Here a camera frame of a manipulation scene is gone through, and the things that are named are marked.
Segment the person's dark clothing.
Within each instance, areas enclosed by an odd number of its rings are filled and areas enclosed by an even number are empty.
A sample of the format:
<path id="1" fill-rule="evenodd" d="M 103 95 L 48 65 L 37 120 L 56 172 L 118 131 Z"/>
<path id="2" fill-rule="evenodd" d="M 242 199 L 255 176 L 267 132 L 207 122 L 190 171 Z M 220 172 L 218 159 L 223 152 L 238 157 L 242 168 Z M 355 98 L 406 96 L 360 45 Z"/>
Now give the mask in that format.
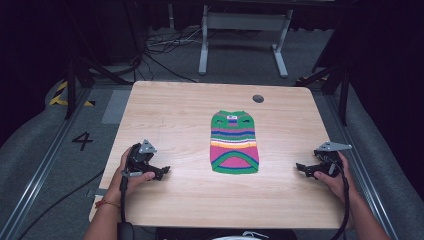
<path id="1" fill-rule="evenodd" d="M 287 229 L 214 229 L 158 227 L 153 240 L 297 240 Z"/>

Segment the grey metal desk frame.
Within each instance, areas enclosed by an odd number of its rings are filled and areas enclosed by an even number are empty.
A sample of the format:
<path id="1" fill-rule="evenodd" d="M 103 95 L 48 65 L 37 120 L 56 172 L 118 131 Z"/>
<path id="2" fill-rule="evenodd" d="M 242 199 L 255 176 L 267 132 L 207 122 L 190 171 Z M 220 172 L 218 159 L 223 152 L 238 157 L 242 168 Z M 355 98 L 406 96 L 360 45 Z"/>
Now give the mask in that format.
<path id="1" fill-rule="evenodd" d="M 252 30 L 279 32 L 279 40 L 271 46 L 274 59 L 282 78 L 288 77 L 288 71 L 283 59 L 282 48 L 292 20 L 293 11 L 288 10 L 282 15 L 246 14 L 246 13 L 216 13 L 203 6 L 201 30 L 202 45 L 200 51 L 198 73 L 205 75 L 208 64 L 208 31 L 215 30 Z"/>

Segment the black metal stand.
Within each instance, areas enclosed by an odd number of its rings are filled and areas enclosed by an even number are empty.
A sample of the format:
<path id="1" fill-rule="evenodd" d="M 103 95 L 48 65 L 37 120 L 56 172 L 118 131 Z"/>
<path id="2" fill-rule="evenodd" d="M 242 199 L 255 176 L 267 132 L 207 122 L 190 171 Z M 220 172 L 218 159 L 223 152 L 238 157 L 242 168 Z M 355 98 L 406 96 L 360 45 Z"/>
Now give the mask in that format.
<path id="1" fill-rule="evenodd" d="M 321 87 L 321 92 L 324 95 L 333 95 L 338 87 L 341 87 L 338 114 L 344 126 L 347 125 L 346 110 L 349 89 L 349 53 L 346 46 L 349 42 L 348 37 L 349 23 L 346 18 L 342 18 L 314 64 L 312 75 L 300 77 L 294 84 L 294 87 L 306 87 L 326 77 L 327 80 Z"/>
<path id="2" fill-rule="evenodd" d="M 59 26 L 67 57 L 65 80 L 68 86 L 67 117 L 76 110 L 76 85 L 91 88 L 100 75 L 119 85 L 128 82 L 121 76 L 141 63 L 140 24 L 137 3 L 132 0 L 58 0 Z M 113 51 L 129 49 L 129 67 L 112 72 Z"/>

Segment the grey metal floor rail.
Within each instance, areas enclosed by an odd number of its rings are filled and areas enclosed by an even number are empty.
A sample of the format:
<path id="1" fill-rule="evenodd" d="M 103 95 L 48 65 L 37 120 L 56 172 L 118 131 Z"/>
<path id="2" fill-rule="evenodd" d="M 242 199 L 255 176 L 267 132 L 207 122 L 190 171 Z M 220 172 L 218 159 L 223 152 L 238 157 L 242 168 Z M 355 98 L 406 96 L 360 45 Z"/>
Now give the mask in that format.
<path id="1" fill-rule="evenodd" d="M 338 105 L 331 96 L 324 97 L 331 115 L 336 122 L 338 131 L 341 133 L 343 141 L 352 145 L 349 150 L 349 159 L 351 167 L 356 174 L 359 186 L 362 188 L 363 195 L 370 206 L 374 216 L 380 222 L 391 240 L 399 240 L 398 235 L 387 215 L 386 209 L 383 206 L 381 198 L 375 188 L 375 185 L 368 173 L 366 166 L 363 163 L 362 157 L 356 148 L 355 142 L 346 126 L 344 126 L 339 118 Z"/>
<path id="2" fill-rule="evenodd" d="M 41 190 L 66 135 L 92 90 L 80 89 L 74 113 L 48 106 L 0 149 L 0 240 L 13 240 Z"/>

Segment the striped knitted pet sweater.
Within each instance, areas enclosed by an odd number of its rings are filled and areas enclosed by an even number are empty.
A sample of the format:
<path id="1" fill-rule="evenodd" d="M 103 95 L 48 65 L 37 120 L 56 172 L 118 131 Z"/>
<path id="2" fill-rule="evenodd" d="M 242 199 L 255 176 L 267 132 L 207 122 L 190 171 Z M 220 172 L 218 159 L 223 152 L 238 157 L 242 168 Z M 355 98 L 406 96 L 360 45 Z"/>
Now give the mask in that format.
<path id="1" fill-rule="evenodd" d="M 211 119 L 210 163 L 224 174 L 259 171 L 254 119 L 245 111 L 220 110 Z"/>

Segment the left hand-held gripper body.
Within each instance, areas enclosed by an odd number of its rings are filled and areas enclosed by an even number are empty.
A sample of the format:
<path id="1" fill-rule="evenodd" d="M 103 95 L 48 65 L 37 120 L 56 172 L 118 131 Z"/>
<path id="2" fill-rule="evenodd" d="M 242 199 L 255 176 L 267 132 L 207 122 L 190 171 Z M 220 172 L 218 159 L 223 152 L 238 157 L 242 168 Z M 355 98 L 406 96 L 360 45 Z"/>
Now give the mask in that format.
<path id="1" fill-rule="evenodd" d="M 129 177 L 135 177 L 145 172 L 156 172 L 156 168 L 149 164 L 156 152 L 156 148 L 147 139 L 134 144 L 127 156 L 124 173 Z"/>

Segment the person's right hand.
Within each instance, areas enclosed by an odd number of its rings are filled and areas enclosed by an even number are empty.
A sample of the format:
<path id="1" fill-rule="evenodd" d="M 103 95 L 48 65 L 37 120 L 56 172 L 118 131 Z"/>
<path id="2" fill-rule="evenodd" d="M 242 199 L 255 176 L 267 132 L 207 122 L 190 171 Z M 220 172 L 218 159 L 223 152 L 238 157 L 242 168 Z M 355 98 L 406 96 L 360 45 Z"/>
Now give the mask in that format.
<path id="1" fill-rule="evenodd" d="M 341 152 L 339 152 L 338 155 L 342 160 L 345 178 L 349 185 L 349 202 L 351 205 L 354 205 L 359 194 L 357 192 L 354 179 L 350 173 L 348 160 Z M 314 177 L 317 178 L 319 181 L 325 183 L 331 189 L 331 191 L 341 200 L 342 203 L 345 202 L 344 182 L 341 175 L 338 175 L 337 177 L 330 177 L 320 171 L 316 171 L 314 173 Z"/>

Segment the yellow black hazard tape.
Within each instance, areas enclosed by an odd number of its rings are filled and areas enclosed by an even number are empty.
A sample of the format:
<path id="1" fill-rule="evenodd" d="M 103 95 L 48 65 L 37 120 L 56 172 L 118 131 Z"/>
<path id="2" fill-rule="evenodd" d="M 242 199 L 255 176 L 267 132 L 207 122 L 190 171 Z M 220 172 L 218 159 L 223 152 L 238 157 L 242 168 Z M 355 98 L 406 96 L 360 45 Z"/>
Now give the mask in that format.
<path id="1" fill-rule="evenodd" d="M 56 92 L 54 93 L 53 97 L 51 98 L 49 104 L 50 105 L 63 105 L 67 106 L 68 101 L 63 98 L 65 89 L 68 87 L 68 83 L 66 80 L 62 81 L 60 85 L 58 86 Z"/>

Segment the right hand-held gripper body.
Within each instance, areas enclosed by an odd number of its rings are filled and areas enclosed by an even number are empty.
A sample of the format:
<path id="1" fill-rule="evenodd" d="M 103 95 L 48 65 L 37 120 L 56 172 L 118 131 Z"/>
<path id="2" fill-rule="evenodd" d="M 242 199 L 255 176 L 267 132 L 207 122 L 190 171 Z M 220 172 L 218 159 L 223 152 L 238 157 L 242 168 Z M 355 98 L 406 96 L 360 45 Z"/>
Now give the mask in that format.
<path id="1" fill-rule="evenodd" d="M 324 142 L 314 150 L 314 155 L 321 161 L 324 166 L 324 173 L 331 177 L 336 177 L 343 168 L 341 158 L 338 152 L 349 150 L 350 144 L 341 144 L 335 142 Z"/>

